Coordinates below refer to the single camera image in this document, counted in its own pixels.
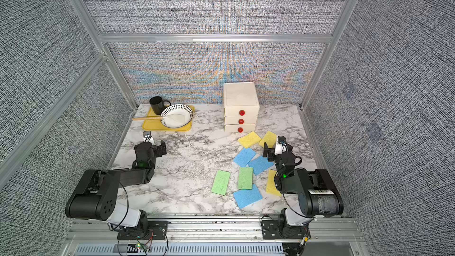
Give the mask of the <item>yellow sponge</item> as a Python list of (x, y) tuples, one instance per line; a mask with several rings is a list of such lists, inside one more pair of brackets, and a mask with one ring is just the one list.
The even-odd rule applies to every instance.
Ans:
[(261, 140), (261, 137), (255, 132), (251, 132), (238, 139), (238, 142), (245, 148), (248, 149), (253, 145), (256, 145)]
[(269, 169), (268, 171), (268, 179), (267, 179), (267, 185), (266, 185), (266, 193), (278, 196), (280, 197), (282, 194), (277, 190), (276, 184), (274, 181), (274, 177), (276, 175), (277, 171)]
[(271, 131), (268, 131), (264, 135), (264, 137), (259, 141), (258, 144), (259, 144), (259, 146), (261, 146), (263, 148), (265, 147), (265, 145), (267, 145), (268, 148), (274, 148), (276, 141), (277, 141), (277, 135)]

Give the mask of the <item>white three-drawer cabinet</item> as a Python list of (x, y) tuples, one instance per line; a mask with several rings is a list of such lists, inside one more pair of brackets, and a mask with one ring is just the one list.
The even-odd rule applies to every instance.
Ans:
[(255, 131), (259, 114), (259, 100), (253, 82), (224, 83), (223, 107), (226, 133)]

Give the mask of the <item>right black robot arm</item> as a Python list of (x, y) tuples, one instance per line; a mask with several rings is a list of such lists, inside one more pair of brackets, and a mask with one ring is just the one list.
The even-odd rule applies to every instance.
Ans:
[(308, 171), (301, 167), (302, 157), (293, 153), (293, 147), (285, 141), (278, 141), (275, 147), (264, 145), (263, 157), (273, 162), (277, 172), (274, 186), (283, 196), (294, 194), (297, 203), (280, 213), (283, 226), (304, 226), (317, 217), (330, 218), (344, 212), (341, 195), (328, 170)]

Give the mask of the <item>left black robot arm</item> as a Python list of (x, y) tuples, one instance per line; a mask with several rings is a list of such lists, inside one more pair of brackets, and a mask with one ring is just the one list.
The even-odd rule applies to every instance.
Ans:
[(136, 159), (130, 168), (88, 169), (71, 194), (65, 214), (72, 219), (95, 219), (110, 229), (142, 238), (150, 231), (147, 214), (117, 201), (118, 190), (148, 184), (155, 174), (156, 159), (167, 154), (164, 141), (159, 145), (142, 142), (135, 145)]

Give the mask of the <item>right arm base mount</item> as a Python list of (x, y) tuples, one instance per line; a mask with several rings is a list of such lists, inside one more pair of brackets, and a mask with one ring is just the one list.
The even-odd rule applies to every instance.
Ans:
[(263, 239), (310, 239), (310, 230), (308, 225), (290, 226), (284, 219), (274, 219), (265, 215), (260, 219)]

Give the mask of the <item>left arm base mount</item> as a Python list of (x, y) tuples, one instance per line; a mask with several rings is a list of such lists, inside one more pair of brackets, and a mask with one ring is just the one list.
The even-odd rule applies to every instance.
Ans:
[(147, 224), (140, 223), (137, 227), (126, 228), (117, 234), (117, 240), (165, 240), (167, 237), (169, 222), (166, 220), (148, 221)]

